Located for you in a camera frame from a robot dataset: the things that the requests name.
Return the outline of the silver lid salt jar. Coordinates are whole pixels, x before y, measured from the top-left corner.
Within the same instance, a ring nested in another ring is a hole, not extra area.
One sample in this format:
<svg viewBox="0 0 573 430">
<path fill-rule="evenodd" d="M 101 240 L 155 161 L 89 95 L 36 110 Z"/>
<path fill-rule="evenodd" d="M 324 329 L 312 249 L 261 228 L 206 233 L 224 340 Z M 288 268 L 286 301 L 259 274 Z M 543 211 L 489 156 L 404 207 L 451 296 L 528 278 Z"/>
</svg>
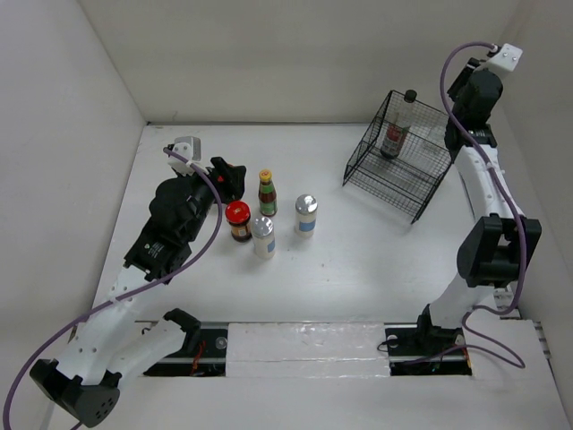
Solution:
<svg viewBox="0 0 573 430">
<path fill-rule="evenodd" d="M 271 218 L 261 216 L 251 226 L 254 252 L 261 259 L 270 259 L 275 254 L 276 242 L 274 224 Z"/>
</svg>

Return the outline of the red lid chili jar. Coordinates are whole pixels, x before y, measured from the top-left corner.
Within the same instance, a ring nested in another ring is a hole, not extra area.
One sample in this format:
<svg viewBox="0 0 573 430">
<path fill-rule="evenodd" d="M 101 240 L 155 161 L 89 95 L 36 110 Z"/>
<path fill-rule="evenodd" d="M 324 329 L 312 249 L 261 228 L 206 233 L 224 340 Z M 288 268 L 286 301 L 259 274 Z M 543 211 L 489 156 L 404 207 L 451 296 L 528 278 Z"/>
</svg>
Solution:
<svg viewBox="0 0 573 430">
<path fill-rule="evenodd" d="M 235 241 L 242 243 L 251 239 L 251 211 L 245 202 L 233 201 L 229 203 L 225 209 L 225 216 Z"/>
</svg>

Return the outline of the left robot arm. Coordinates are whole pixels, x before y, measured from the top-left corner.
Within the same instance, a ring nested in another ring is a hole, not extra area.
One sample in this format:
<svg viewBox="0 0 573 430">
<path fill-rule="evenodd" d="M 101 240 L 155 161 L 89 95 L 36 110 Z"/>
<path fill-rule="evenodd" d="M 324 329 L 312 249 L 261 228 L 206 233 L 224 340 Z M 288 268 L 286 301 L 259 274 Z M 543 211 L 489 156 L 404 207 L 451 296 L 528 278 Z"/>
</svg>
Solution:
<svg viewBox="0 0 573 430">
<path fill-rule="evenodd" d="M 198 261 L 190 247 L 211 207 L 218 225 L 226 204 L 244 195 L 246 168 L 221 157 L 200 168 L 183 162 L 184 172 L 162 182 L 149 205 L 150 217 L 124 257 L 107 300 L 75 323 L 78 331 L 52 359 L 37 359 L 30 378 L 61 409 L 88 428 L 105 420 L 127 381 L 160 359 L 199 347 L 200 322 L 181 309 L 169 311 L 140 340 L 121 345 L 130 326 L 171 279 Z"/>
</svg>

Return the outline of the silver lid white jar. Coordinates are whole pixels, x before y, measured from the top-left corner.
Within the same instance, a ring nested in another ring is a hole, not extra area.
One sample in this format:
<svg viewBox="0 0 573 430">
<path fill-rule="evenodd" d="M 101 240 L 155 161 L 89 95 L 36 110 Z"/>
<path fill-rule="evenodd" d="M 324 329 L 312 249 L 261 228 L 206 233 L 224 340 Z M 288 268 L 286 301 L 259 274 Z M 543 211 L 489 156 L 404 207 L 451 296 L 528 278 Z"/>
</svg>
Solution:
<svg viewBox="0 0 573 430">
<path fill-rule="evenodd" d="M 298 236 L 312 237 L 316 227 L 318 202 L 311 194 L 302 194 L 295 200 L 295 232 Z"/>
</svg>

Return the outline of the sauce bottle yellow cap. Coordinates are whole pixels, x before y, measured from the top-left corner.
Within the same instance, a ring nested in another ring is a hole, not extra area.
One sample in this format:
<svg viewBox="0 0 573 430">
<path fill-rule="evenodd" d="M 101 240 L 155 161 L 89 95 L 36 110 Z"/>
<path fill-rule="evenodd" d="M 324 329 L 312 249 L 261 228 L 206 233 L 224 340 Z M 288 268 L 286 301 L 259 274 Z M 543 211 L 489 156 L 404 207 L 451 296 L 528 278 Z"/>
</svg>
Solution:
<svg viewBox="0 0 573 430">
<path fill-rule="evenodd" d="M 273 217 L 278 211 L 277 192 L 272 180 L 272 173 L 263 169 L 259 173 L 259 208 L 263 216 Z"/>
</svg>

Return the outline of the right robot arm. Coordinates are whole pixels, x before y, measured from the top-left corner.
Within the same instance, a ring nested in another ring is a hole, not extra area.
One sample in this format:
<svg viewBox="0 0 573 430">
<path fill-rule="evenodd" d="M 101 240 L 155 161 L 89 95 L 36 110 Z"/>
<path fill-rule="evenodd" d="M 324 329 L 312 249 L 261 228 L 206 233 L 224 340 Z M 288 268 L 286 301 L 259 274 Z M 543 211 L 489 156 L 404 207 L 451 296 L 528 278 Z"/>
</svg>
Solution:
<svg viewBox="0 0 573 430">
<path fill-rule="evenodd" d="M 511 313 L 525 286 L 526 269 L 542 234 L 511 196 L 498 161 L 498 144 L 488 123 L 503 92 L 502 79 L 514 71 L 518 56 L 470 59 L 440 95 L 449 120 L 445 145 L 470 202 L 475 225 L 457 254 L 457 274 L 441 296 L 418 317 L 415 345 L 425 355 L 456 349 L 469 315 L 483 308 L 493 290 L 514 286 L 514 298 L 502 310 Z"/>
</svg>

